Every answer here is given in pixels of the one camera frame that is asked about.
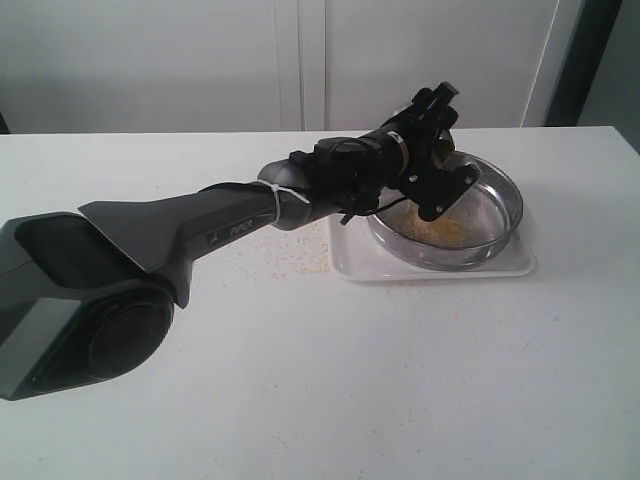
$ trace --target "white cabinet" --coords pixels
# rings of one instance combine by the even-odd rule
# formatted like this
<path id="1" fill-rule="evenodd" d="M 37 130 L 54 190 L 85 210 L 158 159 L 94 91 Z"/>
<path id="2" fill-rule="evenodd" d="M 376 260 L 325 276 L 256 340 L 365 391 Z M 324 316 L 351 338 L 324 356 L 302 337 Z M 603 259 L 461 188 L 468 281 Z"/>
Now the white cabinet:
<path id="1" fill-rule="evenodd" d="M 297 29 L 295 37 L 278 34 L 283 10 L 275 7 L 265 0 L 3 2 L 0 111 L 15 132 L 300 129 Z M 287 42 L 295 78 L 281 84 L 287 52 L 279 58 L 277 46 Z M 290 99 L 282 102 L 281 92 Z"/>
<path id="2" fill-rule="evenodd" d="M 520 126 L 528 108 L 541 123 L 580 4 L 327 0 L 327 127 L 374 127 L 442 80 L 460 127 Z"/>
<path id="3" fill-rule="evenodd" d="M 374 128 L 422 86 L 539 125 L 582 0 L 4 2 L 15 132 Z"/>

